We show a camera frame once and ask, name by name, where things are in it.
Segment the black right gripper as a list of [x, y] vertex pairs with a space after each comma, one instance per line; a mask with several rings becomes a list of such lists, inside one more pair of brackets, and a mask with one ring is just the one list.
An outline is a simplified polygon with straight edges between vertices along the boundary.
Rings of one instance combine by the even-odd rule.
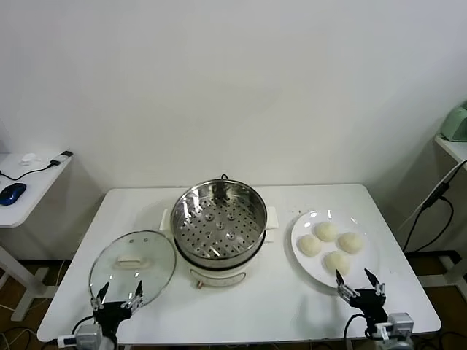
[[353, 308], [362, 311], [368, 324], [378, 324], [387, 321], [387, 313], [384, 310], [386, 301], [385, 284], [368, 269], [365, 269], [367, 278], [374, 289], [358, 289], [357, 293], [348, 287], [342, 275], [336, 270], [337, 292]]

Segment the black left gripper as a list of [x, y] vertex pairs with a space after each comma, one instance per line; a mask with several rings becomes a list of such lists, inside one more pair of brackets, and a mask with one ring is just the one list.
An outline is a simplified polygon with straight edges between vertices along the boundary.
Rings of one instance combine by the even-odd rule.
[[110, 336], [116, 336], [120, 323], [130, 319], [132, 313], [135, 313], [141, 307], [142, 280], [139, 281], [133, 296], [126, 302], [104, 303], [108, 288], [109, 282], [98, 291], [96, 296], [90, 299], [90, 304], [94, 310], [95, 320], [101, 325], [103, 335], [109, 338]]

